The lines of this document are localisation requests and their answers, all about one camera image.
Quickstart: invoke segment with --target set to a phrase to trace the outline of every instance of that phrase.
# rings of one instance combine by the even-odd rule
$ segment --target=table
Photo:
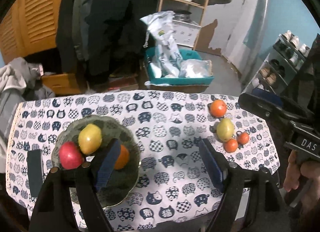
[[[207,105],[215,99],[227,104],[225,117],[235,125],[234,137],[238,131],[250,134],[250,142],[234,153],[226,153],[213,133],[219,119],[209,114]],[[184,222],[217,209],[221,193],[202,163],[200,138],[208,138],[242,168],[266,166],[274,173],[280,165],[266,122],[240,109],[237,97],[136,90],[27,101],[18,106],[7,150],[6,189],[16,202],[30,211],[36,202],[29,191],[27,151],[42,150],[46,177],[58,134],[90,114],[117,119],[132,131],[141,151],[136,187],[121,204],[104,210],[116,231]],[[73,208],[79,227],[85,228],[80,206],[73,203]]]

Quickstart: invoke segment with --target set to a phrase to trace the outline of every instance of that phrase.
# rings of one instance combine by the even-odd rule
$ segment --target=red apple
[[[74,142],[65,142],[59,150],[60,162],[65,169],[75,169],[84,162],[84,158]]]

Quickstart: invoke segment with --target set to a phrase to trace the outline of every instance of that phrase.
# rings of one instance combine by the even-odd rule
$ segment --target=blue wall
[[[0,50],[0,68],[2,68],[4,66],[4,61],[1,55],[1,50]]]
[[[319,26],[301,0],[269,0],[267,26],[259,58],[264,60],[279,34],[290,30],[299,37],[300,44],[311,47]]]

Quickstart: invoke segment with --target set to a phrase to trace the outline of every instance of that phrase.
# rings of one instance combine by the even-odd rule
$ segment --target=yellow pear
[[[217,126],[217,135],[223,142],[227,142],[231,139],[235,127],[229,118],[223,118]]]
[[[94,124],[88,124],[80,133],[78,143],[83,154],[95,152],[101,145],[101,129]]]

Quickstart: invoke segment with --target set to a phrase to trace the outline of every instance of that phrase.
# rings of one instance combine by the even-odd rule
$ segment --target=orange
[[[250,136],[249,136],[246,132],[241,133],[241,134],[237,137],[238,143],[240,143],[240,144],[242,144],[242,145],[248,143],[249,140],[250,140]]]
[[[214,100],[210,105],[210,113],[215,117],[224,116],[226,111],[226,103],[222,100]]]
[[[120,155],[115,163],[114,169],[119,170],[124,168],[124,166],[127,165],[128,161],[129,161],[129,151],[125,146],[121,145]]]
[[[238,142],[235,139],[230,139],[224,143],[224,150],[228,153],[235,152],[238,148]]]

